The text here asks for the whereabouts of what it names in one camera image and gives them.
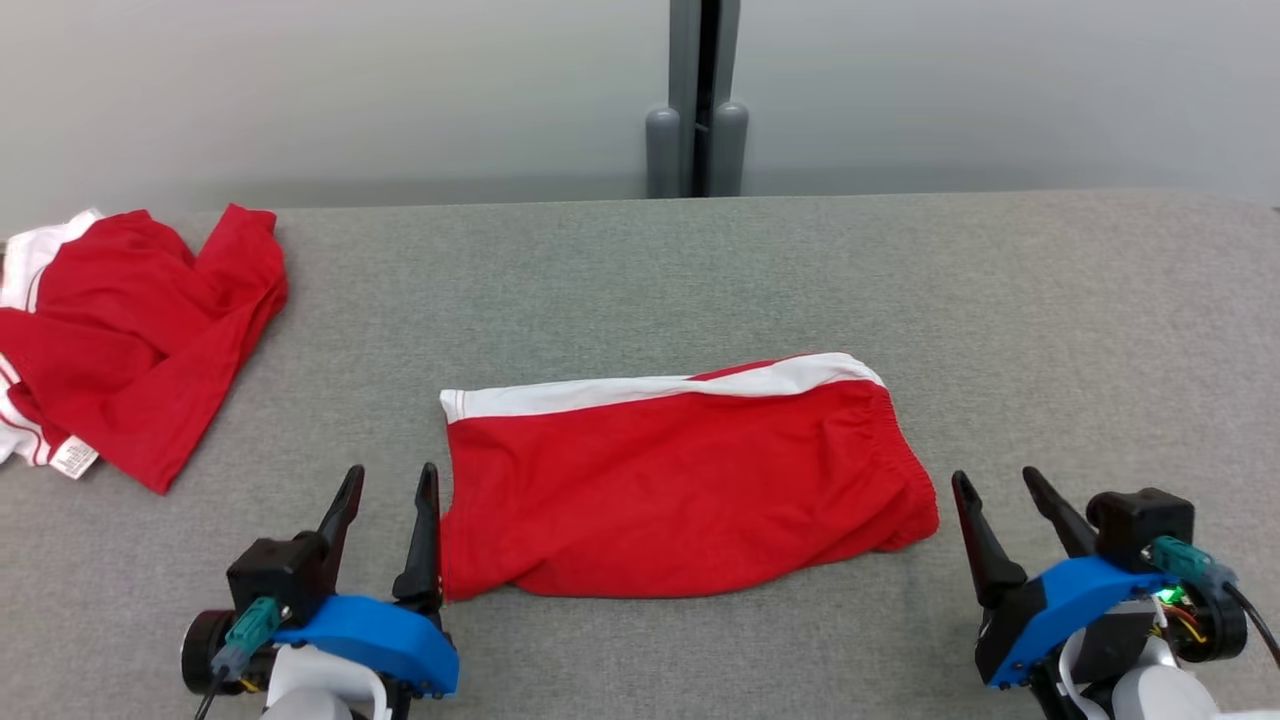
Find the white stripe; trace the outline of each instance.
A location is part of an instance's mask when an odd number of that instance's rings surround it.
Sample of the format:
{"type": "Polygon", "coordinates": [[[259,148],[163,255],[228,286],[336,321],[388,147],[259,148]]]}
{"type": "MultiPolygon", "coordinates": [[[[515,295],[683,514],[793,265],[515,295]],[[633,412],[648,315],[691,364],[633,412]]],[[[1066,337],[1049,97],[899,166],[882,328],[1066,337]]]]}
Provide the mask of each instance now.
{"type": "Polygon", "coordinates": [[[489,389],[445,389],[440,405],[449,423],[465,418],[509,418],[543,415],[599,407],[634,400],[669,397],[686,392],[732,397],[771,397],[800,395],[815,387],[842,380],[884,380],[846,352],[824,352],[787,357],[772,365],[692,380],[687,375],[649,378],[603,378],[489,389]]]}
{"type": "Polygon", "coordinates": [[[101,219],[101,213],[90,209],[60,225],[46,225],[10,237],[5,246],[4,279],[0,281],[0,307],[33,313],[40,270],[54,261],[64,243],[77,240],[101,219]]]}
{"type": "Polygon", "coordinates": [[[19,413],[18,407],[9,400],[9,388],[12,387],[9,378],[17,378],[18,372],[4,355],[0,355],[0,369],[5,370],[0,373],[0,418],[8,421],[0,423],[0,462],[10,452],[17,452],[27,460],[28,465],[49,465],[49,455],[52,448],[45,432],[19,413]]]}

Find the cable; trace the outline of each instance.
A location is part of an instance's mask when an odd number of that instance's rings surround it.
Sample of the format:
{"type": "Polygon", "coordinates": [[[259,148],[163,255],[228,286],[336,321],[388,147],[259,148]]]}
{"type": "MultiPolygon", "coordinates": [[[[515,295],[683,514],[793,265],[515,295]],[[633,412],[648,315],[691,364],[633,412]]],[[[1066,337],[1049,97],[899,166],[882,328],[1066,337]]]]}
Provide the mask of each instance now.
{"type": "Polygon", "coordinates": [[[1164,610],[1165,612],[1172,614],[1175,618],[1178,618],[1183,623],[1187,623],[1188,625],[1199,626],[1199,620],[1197,620],[1194,615],[1183,610],[1181,607],[1174,605],[1165,605],[1164,610]]]}
{"type": "Polygon", "coordinates": [[[1266,643],[1267,650],[1271,651],[1271,657],[1276,661],[1276,667],[1280,667],[1280,644],[1276,644],[1276,637],[1271,634],[1271,629],[1267,628],[1266,620],[1258,614],[1258,609],[1253,607],[1253,603],[1249,602],[1249,598],[1244,597],[1244,593],[1240,592],[1240,588],[1235,587],[1235,583],[1222,583],[1222,589],[1226,591],[1226,594],[1235,598],[1235,602],[1240,603],[1249,620],[1253,620],[1253,626],[1262,635],[1262,642],[1266,643]]]}
{"type": "Polygon", "coordinates": [[[387,702],[392,703],[392,720],[408,720],[408,706],[413,701],[411,687],[406,683],[396,683],[394,688],[387,688],[387,702]]]}
{"type": "Polygon", "coordinates": [[[1196,642],[1198,642],[1201,644],[1204,644],[1204,643],[1208,642],[1208,638],[1206,638],[1204,635],[1199,634],[1199,632],[1196,630],[1196,625],[1192,625],[1190,623],[1188,623],[1181,615],[1178,616],[1178,621],[1181,623],[1184,628],[1187,628],[1187,632],[1192,634],[1192,637],[1196,639],[1196,642]]]}
{"type": "Polygon", "coordinates": [[[1156,626],[1152,628],[1152,632],[1157,638],[1165,641],[1166,646],[1169,646],[1169,657],[1174,661],[1174,667],[1180,667],[1181,662],[1178,661],[1178,644],[1174,643],[1174,634],[1169,632],[1169,618],[1165,616],[1165,605],[1155,596],[1152,596],[1152,600],[1156,600],[1153,603],[1156,606],[1156,626]]]}
{"type": "Polygon", "coordinates": [[[214,682],[209,685],[209,691],[205,692],[204,700],[200,701],[200,707],[196,708],[195,720],[205,720],[209,715],[209,706],[214,703],[214,698],[218,697],[218,688],[223,685],[223,680],[227,679],[227,667],[223,667],[214,675],[214,682]]]}

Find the gray tabletop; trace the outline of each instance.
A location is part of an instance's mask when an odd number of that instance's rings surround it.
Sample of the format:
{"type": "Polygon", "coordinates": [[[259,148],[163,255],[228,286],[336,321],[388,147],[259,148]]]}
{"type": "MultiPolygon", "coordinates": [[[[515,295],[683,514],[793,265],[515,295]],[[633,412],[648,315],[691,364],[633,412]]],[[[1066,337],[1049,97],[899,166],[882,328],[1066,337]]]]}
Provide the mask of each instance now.
{"type": "MultiPolygon", "coordinates": [[[[215,214],[161,218],[198,246],[215,214]]],[[[366,465],[339,591],[388,596],[436,393],[698,373],[842,350],[874,368],[940,489],[905,552],[732,596],[445,609],[456,698],[417,717],[1034,717],[982,687],[947,488],[964,468],[1015,560],[1062,557],[1036,464],[1078,505],[1155,484],[1280,625],[1280,215],[1190,195],[623,201],[280,213],[288,306],[168,497],[110,466],[0,469],[6,717],[187,717],[192,616],[259,536],[314,525],[366,465]]],[[[1280,706],[1261,643],[1199,671],[1280,706]]],[[[212,719],[256,717],[224,698],[212,719]]]]}

